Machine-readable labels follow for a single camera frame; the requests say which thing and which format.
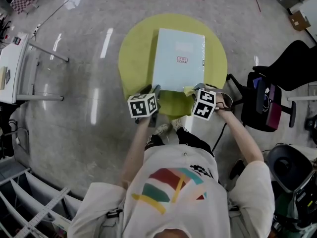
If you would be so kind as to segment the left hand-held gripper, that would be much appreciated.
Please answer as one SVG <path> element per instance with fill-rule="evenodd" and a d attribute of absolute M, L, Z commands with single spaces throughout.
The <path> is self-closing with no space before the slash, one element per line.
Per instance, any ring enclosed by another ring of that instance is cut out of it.
<path fill-rule="evenodd" d="M 150 118 L 149 127 L 156 127 L 160 105 L 158 99 L 160 97 L 161 86 L 158 84 L 153 93 L 152 85 L 149 84 L 140 90 L 140 94 L 130 96 L 127 100 L 131 118 L 139 124 L 141 119 Z"/>

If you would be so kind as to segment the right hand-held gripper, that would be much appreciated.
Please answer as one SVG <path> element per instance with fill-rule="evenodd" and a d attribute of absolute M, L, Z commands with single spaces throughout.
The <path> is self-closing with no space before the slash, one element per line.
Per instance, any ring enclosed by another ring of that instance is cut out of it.
<path fill-rule="evenodd" d="M 205 91 L 205 84 L 197 84 L 193 90 L 197 91 L 191 115 L 203 120 L 210 120 L 216 108 L 216 93 Z"/>

